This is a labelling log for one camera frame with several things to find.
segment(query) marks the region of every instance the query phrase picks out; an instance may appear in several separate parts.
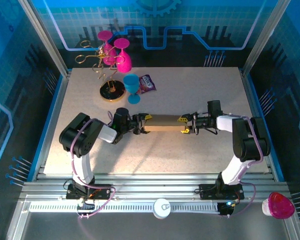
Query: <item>pink wine glass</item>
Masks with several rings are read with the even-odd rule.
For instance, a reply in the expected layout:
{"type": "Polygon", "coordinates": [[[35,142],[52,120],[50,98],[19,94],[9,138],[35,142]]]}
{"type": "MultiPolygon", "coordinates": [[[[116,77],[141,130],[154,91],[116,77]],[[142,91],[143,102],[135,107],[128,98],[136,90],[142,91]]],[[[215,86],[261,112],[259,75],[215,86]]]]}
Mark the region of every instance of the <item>pink wine glass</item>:
{"type": "Polygon", "coordinates": [[[121,52],[116,58],[116,67],[120,73],[127,73],[132,68],[131,58],[128,53],[124,51],[124,49],[127,48],[129,44],[129,40],[125,38],[118,38],[114,41],[114,46],[118,49],[121,49],[121,52]]]}
{"type": "Polygon", "coordinates": [[[108,43],[108,40],[110,38],[112,38],[112,36],[113,36],[112,32],[106,31],[106,30],[100,31],[97,35],[98,39],[105,41],[104,52],[107,56],[105,58],[103,58],[102,60],[103,60],[104,64],[110,65],[110,66],[113,66],[114,64],[116,64],[115,57],[117,56],[115,48],[108,43]]]}

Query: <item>black round base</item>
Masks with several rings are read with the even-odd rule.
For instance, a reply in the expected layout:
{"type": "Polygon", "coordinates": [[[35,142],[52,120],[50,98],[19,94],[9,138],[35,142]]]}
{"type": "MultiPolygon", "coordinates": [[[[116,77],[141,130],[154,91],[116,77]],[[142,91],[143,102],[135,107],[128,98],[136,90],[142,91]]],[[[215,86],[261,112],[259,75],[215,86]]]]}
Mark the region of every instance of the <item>black round base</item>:
{"type": "Polygon", "coordinates": [[[125,94],[126,88],[125,85],[117,80],[109,81],[103,84],[100,88],[100,95],[105,101],[109,102],[117,102],[119,101],[125,94]]]}

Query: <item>blue wine glass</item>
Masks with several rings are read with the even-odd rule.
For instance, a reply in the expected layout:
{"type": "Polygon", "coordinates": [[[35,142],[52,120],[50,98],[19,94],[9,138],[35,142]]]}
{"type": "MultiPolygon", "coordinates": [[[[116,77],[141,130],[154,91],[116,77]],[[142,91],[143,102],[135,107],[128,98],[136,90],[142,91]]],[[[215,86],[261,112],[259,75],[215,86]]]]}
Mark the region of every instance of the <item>blue wine glass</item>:
{"type": "Polygon", "coordinates": [[[131,104],[137,104],[140,102],[140,96],[137,93],[139,90],[139,77],[135,74],[128,74],[123,78],[123,84],[125,89],[131,93],[128,97],[128,101],[131,104]]]}

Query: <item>white table surface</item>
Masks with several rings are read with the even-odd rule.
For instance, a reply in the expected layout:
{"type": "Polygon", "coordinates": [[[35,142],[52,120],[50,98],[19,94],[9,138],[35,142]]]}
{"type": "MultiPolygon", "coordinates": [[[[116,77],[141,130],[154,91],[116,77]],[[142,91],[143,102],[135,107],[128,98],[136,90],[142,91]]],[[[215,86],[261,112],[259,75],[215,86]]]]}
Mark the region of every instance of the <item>white table surface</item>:
{"type": "MultiPolygon", "coordinates": [[[[157,91],[141,94],[136,105],[128,95],[118,102],[106,102],[99,95],[100,81],[91,68],[74,68],[68,83],[53,140],[45,164],[45,174],[71,174],[71,159],[59,143],[61,131],[80,112],[109,122],[107,111],[125,107],[137,113],[183,115],[207,111],[207,101],[220,100],[224,113],[251,117],[247,96],[236,67],[141,67],[129,73],[149,74],[157,91]]],[[[114,79],[122,80],[116,73],[114,79]]],[[[97,173],[219,173],[233,156],[232,134],[199,135],[180,132],[127,133],[116,145],[97,139],[90,151],[92,171],[97,173]]],[[[250,172],[267,173],[267,164],[253,166],[250,172]]]]}

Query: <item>purple snack bag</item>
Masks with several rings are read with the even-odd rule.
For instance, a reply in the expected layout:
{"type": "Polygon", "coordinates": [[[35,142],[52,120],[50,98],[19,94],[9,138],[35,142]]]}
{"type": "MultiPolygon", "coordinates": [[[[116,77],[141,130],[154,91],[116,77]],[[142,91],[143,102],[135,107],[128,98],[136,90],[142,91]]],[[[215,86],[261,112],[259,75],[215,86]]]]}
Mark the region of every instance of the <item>purple snack bag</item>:
{"type": "Polygon", "coordinates": [[[151,77],[146,74],[144,76],[139,77],[140,89],[138,93],[144,94],[146,92],[157,90],[154,82],[151,80],[151,77]]]}

